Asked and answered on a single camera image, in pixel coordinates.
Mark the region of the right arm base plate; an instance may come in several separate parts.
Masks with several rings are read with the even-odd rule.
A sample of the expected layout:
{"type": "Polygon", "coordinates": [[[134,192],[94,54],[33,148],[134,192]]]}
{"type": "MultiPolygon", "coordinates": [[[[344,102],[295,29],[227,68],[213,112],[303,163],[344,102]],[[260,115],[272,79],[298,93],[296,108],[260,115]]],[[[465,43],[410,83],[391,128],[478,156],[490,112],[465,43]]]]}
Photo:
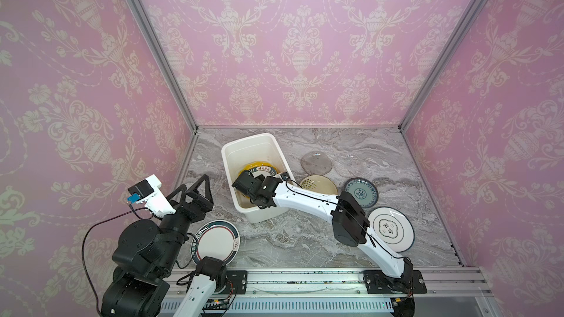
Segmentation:
{"type": "Polygon", "coordinates": [[[362,272],[368,294],[426,294],[427,286],[419,270],[411,273],[410,280],[388,277],[380,270],[362,272]]]}

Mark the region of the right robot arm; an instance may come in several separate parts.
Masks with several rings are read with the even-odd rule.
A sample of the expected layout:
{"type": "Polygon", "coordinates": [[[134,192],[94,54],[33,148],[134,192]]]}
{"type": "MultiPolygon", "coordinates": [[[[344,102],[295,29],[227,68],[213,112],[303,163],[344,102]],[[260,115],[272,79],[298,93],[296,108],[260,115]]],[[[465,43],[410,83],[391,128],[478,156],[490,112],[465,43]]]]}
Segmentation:
{"type": "Polygon", "coordinates": [[[414,266],[410,258],[393,251],[370,227],[363,208],[348,192],[326,195],[303,189],[290,178],[254,176],[242,171],[231,185],[261,210],[281,207],[302,211],[329,222],[343,245],[357,247],[382,271],[390,289],[412,294],[414,266]]]}

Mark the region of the white plate green red rim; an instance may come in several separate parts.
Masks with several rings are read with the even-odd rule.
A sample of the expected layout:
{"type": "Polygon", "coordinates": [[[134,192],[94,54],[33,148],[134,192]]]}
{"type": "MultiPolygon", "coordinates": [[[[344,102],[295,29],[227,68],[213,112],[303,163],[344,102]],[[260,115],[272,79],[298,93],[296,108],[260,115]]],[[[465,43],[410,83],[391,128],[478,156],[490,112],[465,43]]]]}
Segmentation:
{"type": "Polygon", "coordinates": [[[225,220],[215,220],[202,226],[190,245],[190,255],[194,264],[205,257],[217,258],[230,264],[239,252],[241,237],[234,224],[225,220]]]}

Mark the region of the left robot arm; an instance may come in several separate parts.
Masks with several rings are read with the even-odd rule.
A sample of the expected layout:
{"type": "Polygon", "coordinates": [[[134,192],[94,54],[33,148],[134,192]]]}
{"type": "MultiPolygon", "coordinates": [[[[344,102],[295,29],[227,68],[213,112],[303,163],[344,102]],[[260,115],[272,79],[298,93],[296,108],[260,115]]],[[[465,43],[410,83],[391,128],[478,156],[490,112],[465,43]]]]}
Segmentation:
{"type": "Polygon", "coordinates": [[[158,316],[170,289],[170,277],[189,226],[213,209],[210,178],[201,176],[192,186],[181,185],[168,196],[157,176],[129,187],[129,201],[141,203],[160,223],[138,220],[120,235],[113,253],[117,267],[104,293],[102,316],[158,316]]]}

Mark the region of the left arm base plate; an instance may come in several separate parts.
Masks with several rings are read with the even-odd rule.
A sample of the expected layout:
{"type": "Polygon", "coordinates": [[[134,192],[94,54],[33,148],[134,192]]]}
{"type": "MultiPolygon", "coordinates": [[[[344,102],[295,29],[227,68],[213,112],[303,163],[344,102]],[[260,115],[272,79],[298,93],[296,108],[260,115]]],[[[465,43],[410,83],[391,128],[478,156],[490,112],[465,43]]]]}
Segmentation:
{"type": "Polygon", "coordinates": [[[197,269],[192,274],[192,282],[187,289],[187,296],[245,294],[247,281],[248,271],[246,270],[209,273],[197,269]]]}

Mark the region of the white plate blue rim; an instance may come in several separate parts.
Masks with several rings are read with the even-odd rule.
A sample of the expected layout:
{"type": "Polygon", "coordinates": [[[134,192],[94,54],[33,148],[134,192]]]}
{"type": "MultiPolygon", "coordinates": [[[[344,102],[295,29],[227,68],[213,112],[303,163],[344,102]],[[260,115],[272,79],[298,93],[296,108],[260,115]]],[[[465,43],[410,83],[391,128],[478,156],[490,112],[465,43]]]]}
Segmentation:
{"type": "Polygon", "coordinates": [[[369,217],[371,227],[393,251],[401,253],[412,248],[415,230],[401,211],[383,206],[374,209],[369,217]]]}

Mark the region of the cream willow pattern plate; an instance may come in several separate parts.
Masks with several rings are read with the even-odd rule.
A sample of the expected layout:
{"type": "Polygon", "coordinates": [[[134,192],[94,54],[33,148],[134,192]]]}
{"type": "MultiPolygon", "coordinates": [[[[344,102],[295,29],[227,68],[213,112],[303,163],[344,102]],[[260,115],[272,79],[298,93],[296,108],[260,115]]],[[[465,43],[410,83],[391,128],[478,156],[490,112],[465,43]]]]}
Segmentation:
{"type": "Polygon", "coordinates": [[[329,178],[319,175],[311,175],[304,178],[300,182],[300,186],[303,189],[320,193],[323,195],[338,195],[338,189],[335,183],[329,178]]]}

